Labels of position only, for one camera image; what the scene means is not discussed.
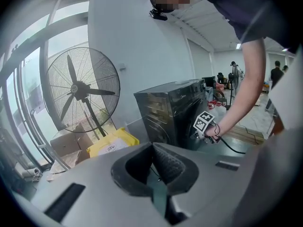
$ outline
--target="forearm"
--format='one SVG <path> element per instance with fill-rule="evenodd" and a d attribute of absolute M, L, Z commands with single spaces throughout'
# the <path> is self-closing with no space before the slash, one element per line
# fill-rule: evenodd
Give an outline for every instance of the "forearm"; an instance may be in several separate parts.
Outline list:
<path fill-rule="evenodd" d="M 262 91 L 262 86 L 262 79 L 244 77 L 232 107 L 219 122 L 220 135 L 228 132 L 252 109 Z"/>

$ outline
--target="yellow bin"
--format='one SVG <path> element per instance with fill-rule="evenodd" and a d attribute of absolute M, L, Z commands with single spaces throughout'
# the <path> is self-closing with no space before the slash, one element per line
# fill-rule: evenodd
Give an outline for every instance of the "yellow bin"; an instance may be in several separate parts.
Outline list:
<path fill-rule="evenodd" d="M 88 147 L 87 152 L 89 153 L 89 156 L 97 157 L 99 151 L 103 147 L 109 145 L 118 138 L 122 139 L 128 146 L 136 146 L 140 144 L 139 140 L 128 133 L 125 128 L 120 128 L 115 132 L 108 134 L 106 137 L 101 138 L 96 144 Z"/>

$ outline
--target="paper roll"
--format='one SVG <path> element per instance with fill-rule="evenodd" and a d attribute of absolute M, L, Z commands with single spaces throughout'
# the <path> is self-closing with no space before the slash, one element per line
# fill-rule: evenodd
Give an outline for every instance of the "paper roll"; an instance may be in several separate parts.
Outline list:
<path fill-rule="evenodd" d="M 29 170 L 25 170 L 22 172 L 22 176 L 25 177 L 33 177 L 35 176 L 35 174 L 37 174 L 39 171 L 39 169 L 37 167 L 33 168 L 33 169 L 29 169 Z"/>

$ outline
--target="ceiling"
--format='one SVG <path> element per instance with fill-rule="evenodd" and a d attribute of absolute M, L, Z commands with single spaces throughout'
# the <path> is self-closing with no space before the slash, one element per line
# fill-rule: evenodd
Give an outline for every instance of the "ceiling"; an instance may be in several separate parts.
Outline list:
<path fill-rule="evenodd" d="M 207 0 L 195 0 L 191 6 L 175 10 L 171 15 L 198 32 L 215 51 L 235 50 L 239 43 L 233 27 Z M 265 46 L 269 51 L 281 52 L 283 49 L 270 38 L 265 39 Z"/>

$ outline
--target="standing person in background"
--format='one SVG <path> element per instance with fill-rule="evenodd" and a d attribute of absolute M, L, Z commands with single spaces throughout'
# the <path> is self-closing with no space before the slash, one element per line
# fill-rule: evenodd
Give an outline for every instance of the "standing person in background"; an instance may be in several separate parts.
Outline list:
<path fill-rule="evenodd" d="M 283 67 L 282 71 L 283 71 L 284 74 L 285 74 L 285 73 L 287 73 L 287 70 L 288 70 L 288 66 L 285 65 L 285 66 Z"/>
<path fill-rule="evenodd" d="M 236 96 L 237 92 L 238 92 L 240 72 L 237 68 L 238 65 L 236 64 L 236 62 L 232 61 L 231 66 L 232 66 L 232 74 L 234 75 L 234 79 L 232 82 L 233 83 L 233 96 Z"/>
<path fill-rule="evenodd" d="M 271 86 L 271 89 L 274 88 L 274 86 L 277 84 L 277 82 L 281 79 L 281 77 L 284 75 L 284 73 L 280 70 L 281 63 L 279 61 L 275 61 L 275 68 L 271 70 L 270 72 L 270 79 L 272 80 L 273 84 Z M 271 105 L 271 100 L 268 100 L 268 103 L 265 107 L 265 111 L 267 112 L 269 107 Z"/>

